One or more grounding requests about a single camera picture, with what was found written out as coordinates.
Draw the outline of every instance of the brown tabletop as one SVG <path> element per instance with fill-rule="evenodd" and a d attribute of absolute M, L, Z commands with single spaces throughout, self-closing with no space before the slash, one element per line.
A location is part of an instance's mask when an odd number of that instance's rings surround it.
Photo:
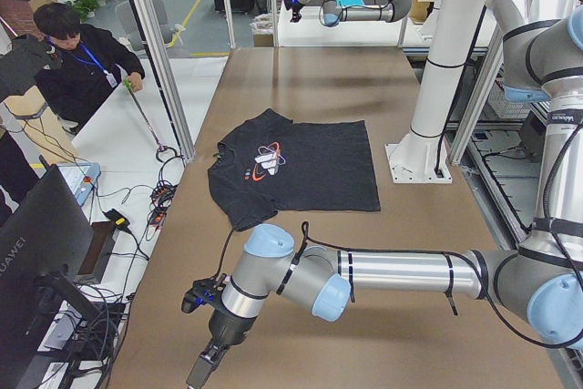
<path fill-rule="evenodd" d="M 371 142 L 382 210 L 282 211 L 269 220 L 297 244 L 301 223 L 308 220 L 315 239 L 344 246 L 493 250 L 458 169 L 452 169 L 452 185 L 395 185 L 389 178 L 384 144 L 407 132 L 417 90 L 414 73 L 396 48 L 233 51 L 196 144 L 199 155 L 185 170 L 138 288 L 109 387 L 185 387 L 210 339 L 212 309 L 184 314 L 182 297 L 193 280 L 215 272 L 230 230 L 210 197 L 207 168 L 217 142 L 267 107 L 297 122 L 363 119 Z M 233 236 L 223 271 L 232 270 L 250 234 Z M 561 387 L 544 350 L 516 338 L 486 302 L 455 299 L 457 317 L 442 293 L 356 290 L 356 303 L 330 323 L 273 295 L 248 339 L 230 349 L 205 388 Z"/>

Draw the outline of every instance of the chair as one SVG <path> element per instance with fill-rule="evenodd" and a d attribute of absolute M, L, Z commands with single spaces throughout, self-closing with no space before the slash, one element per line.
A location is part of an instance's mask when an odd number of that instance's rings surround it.
<path fill-rule="evenodd" d="M 169 24 L 166 8 L 161 0 L 152 0 L 152 3 L 154 4 L 154 11 L 156 12 L 160 31 L 162 32 L 162 40 L 165 44 L 168 44 L 172 41 L 173 36 L 184 28 L 181 28 L 180 25 L 171 26 Z M 131 9 L 129 1 L 122 2 L 116 6 L 116 15 L 127 35 L 127 40 L 131 48 L 134 51 L 143 50 L 144 45 L 139 35 L 138 24 L 136 23 L 136 18 L 134 17 L 134 12 Z"/>

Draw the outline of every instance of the monitor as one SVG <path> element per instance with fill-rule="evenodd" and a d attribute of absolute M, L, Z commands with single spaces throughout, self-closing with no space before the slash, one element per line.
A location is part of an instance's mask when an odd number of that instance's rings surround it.
<path fill-rule="evenodd" d="M 73 281 L 93 230 L 57 166 L 0 227 L 0 382 L 15 388 L 63 301 L 43 277 Z"/>

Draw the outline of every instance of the man's hand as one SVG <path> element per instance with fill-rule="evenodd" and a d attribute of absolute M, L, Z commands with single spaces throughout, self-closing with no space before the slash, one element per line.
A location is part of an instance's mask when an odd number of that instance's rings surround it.
<path fill-rule="evenodd" d="M 139 91 L 144 87 L 142 84 L 142 76 L 138 72 L 132 72 L 131 75 L 128 76 L 128 81 L 131 85 L 132 91 Z"/>

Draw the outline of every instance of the black hair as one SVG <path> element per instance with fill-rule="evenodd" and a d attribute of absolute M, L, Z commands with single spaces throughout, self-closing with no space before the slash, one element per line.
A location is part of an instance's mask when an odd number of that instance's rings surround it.
<path fill-rule="evenodd" d="M 33 15 L 35 25 L 42 33 L 67 40 L 80 32 L 81 17 L 73 6 L 53 2 L 40 6 Z"/>

